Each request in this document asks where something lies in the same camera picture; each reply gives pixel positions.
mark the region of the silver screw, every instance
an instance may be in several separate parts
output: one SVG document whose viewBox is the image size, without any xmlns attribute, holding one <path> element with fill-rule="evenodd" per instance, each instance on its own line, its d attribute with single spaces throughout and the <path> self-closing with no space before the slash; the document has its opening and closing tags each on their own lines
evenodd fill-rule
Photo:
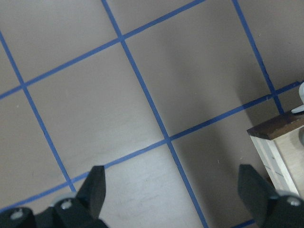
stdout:
<svg viewBox="0 0 304 228">
<path fill-rule="evenodd" d="M 290 197 L 287 198 L 287 202 L 288 202 L 291 206 L 295 206 L 295 207 L 301 205 L 300 200 L 298 200 L 297 198 L 292 197 L 292 196 L 290 196 Z"/>
<path fill-rule="evenodd" d="M 14 213 L 12 213 L 12 215 L 10 216 L 11 220 L 16 220 L 19 219 L 23 216 L 23 211 L 21 208 L 19 208 L 19 210 L 15 210 Z"/>
<path fill-rule="evenodd" d="M 71 206 L 72 206 L 71 199 L 65 200 L 65 201 L 61 204 L 62 210 L 69 209 Z"/>
</svg>

